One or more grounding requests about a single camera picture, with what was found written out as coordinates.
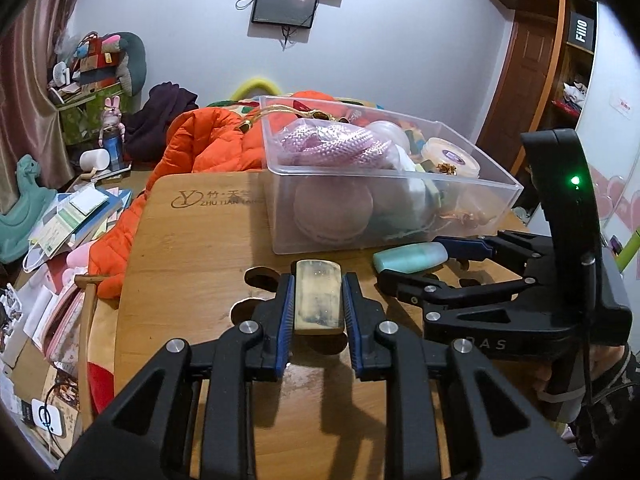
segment round sticker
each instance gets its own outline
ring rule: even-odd
[[[449,150],[442,150],[442,154],[457,165],[466,166],[465,161],[461,159],[457,153],[450,152]]]

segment gold rope handle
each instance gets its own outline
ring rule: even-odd
[[[250,118],[242,121],[240,124],[238,124],[238,126],[236,126],[236,130],[242,132],[242,133],[247,133],[251,127],[262,117],[264,117],[265,115],[274,113],[274,112],[288,112],[288,113],[292,113],[292,114],[296,114],[298,117],[300,118],[305,118],[305,119],[318,119],[321,121],[335,121],[337,123],[348,123],[349,121],[344,118],[341,117],[339,119],[333,117],[332,115],[329,115],[326,112],[323,112],[322,110],[310,110],[308,112],[303,112],[302,110],[296,110],[295,108],[291,107],[291,106],[287,106],[287,105],[269,105],[269,106],[265,106],[264,108],[259,108],[257,113],[255,113],[254,115],[252,115]]]

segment rabbit ears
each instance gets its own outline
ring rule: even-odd
[[[120,96],[116,95],[116,97],[113,98],[113,104],[111,103],[111,98],[107,97],[104,100],[104,106],[106,108],[120,108]]]

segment soap bar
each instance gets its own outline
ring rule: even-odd
[[[296,334],[325,335],[344,332],[341,286],[342,271],[335,262],[300,260],[296,263]]]
[[[438,242],[424,242],[380,251],[373,255],[373,265],[377,272],[384,269],[411,274],[433,269],[449,259],[444,245]]]

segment beige rectangular object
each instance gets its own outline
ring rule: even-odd
[[[327,335],[344,331],[340,265],[326,260],[296,263],[294,330],[296,334]]]

